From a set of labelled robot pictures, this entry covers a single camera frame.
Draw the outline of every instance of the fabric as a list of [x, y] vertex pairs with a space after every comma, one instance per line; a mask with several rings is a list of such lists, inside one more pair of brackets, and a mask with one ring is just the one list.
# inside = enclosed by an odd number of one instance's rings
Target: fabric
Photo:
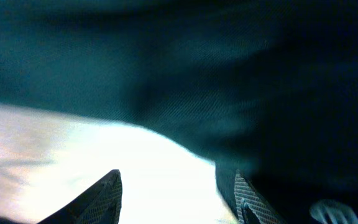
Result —
[[0, 0], [0, 103], [358, 189], [358, 1]]

